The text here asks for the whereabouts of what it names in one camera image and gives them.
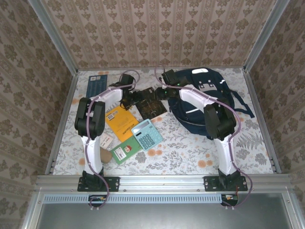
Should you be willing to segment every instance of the green book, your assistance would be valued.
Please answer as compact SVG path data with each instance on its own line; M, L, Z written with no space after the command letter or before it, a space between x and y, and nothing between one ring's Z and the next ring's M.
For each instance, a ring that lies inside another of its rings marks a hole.
M120 165L126 160L128 160L135 153L139 152L142 149L137 139L134 136L128 138L123 143L116 146L110 152L112 153L115 161Z

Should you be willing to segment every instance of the yellow notebook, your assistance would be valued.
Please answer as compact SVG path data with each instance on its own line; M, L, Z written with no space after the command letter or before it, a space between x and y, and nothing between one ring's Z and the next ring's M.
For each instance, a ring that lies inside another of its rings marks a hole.
M106 113L106 123L121 142L133 136L131 129L139 122L135 117L120 106Z

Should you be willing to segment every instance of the metal bar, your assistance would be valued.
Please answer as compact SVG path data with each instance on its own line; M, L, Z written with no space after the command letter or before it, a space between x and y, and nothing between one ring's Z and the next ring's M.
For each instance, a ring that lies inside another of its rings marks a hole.
M22 229L36 229L41 213L44 194L34 193L22 225Z
M304 216L301 212L295 193L289 191L282 194L286 211L293 229L304 229Z
M62 136L63 136L64 130L65 130L65 127L66 127L66 123L67 123L67 119L68 119L68 115L69 115L69 110L70 110L71 103L72 103L73 96L74 96L74 92L75 92L75 89L76 89L76 86L77 86L77 81L78 81L77 76L72 78L72 82L71 82L70 89L69 89L69 92L68 92L68 95L67 95L66 103L65 103L65 106L63 107L63 111L62 111L62 114L61 114L61 120L59 122L59 126L58 126L57 133L56 133L56 136L55 136L55 139L54 139L54 142L53 142L53 146L52 146L52 150L51 150L51 153L50 153L47 168L46 168L46 171L45 171L46 175L50 174L52 163L56 160L58 152L59 152L59 148L61 146L61 140L62 140Z
M188 69L191 68L201 68L200 66L187 66ZM208 66L210 69L228 69L228 68L243 68L241 65L233 65L233 66ZM141 69L149 69L153 70L155 67L124 67L124 71L126 70L141 70ZM166 66L165 69L186 69L185 66ZM79 68L78 71L123 71L122 68Z
M89 204L89 194L45 194L43 204ZM220 194L110 194L107 204L186 204L186 203L221 203Z
M288 5L289 0L278 0L276 1L263 29L258 36L251 52L244 63L244 67L246 72L250 72L251 68L253 67L258 55L261 53L263 47L265 46L267 40L269 39L273 29L275 28L277 22L279 21L280 17L282 16L286 6Z
M281 173L282 171L281 171L281 168L280 168L280 164L278 163L277 156L275 154L275 149L273 148L273 145L272 145L272 142L271 142L271 138L270 138L270 135L269 135L269 132L268 132L268 128L267 128L267 125L266 125L266 122L265 122L265 119L264 119L264 116L263 116L262 109L259 105L256 93L255 93L255 89L254 89L254 86L253 86L253 83L252 83L252 80L251 80L251 77L250 77L250 73L245 72L245 70L243 70L243 72L244 72L244 79L246 80L246 84L247 84L249 94L250 94L250 97L251 97L251 100L252 100L252 103L253 103L253 107L254 107L254 110L255 110L256 118L257 118L257 121L258 121L259 126L261 128L262 136L263 136L263 139L264 139L264 143L266 145L268 155L270 157L272 157L272 159L273 159L276 172Z
M119 193L125 194L223 194L234 192L205 192L203 177L196 176L120 176ZM254 193L283 193L292 190L288 174L250 175L253 181ZM79 175L69 176L38 176L34 191L49 194L78 193ZM87 192L90 194L105 194L104 192Z
M38 198L38 193L33 193L32 198L31 198L30 203L29 203L27 213L24 217L22 229L28 229L29 228L30 222L33 219L34 209L35 209L35 205L37 203L37 198Z
M42 2L40 0L29 0L31 6L33 7L35 13L37 14L39 20L41 21L44 29L47 31L52 42L54 43L57 51L60 53L63 61L65 61L68 69L70 70L72 76L76 76L77 64L71 57L68 49L66 48L64 42L61 39L60 34L53 25L52 20L48 16Z

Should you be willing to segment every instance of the vent grille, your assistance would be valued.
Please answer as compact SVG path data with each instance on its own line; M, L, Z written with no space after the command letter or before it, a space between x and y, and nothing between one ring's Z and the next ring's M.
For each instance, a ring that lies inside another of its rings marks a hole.
M58 203L89 203L88 194L47 194L44 196L44 204ZM188 203L221 203L221 194L197 194L197 195L110 195L109 204L188 204Z

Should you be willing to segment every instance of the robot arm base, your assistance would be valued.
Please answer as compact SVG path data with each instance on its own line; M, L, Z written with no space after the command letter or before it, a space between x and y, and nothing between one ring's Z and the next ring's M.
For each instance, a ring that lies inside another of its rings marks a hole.
M99 173L104 177L104 170ZM104 177L106 180L110 192L118 192L120 187L120 177ZM107 188L103 181L93 174L89 174L86 171L82 172L82 177L80 177L78 186L78 192L107 192Z
M239 171L235 171L229 175L225 175L220 170L218 170L218 173L219 176L203 177L204 189L206 192L236 192L248 190L246 178L241 176Z

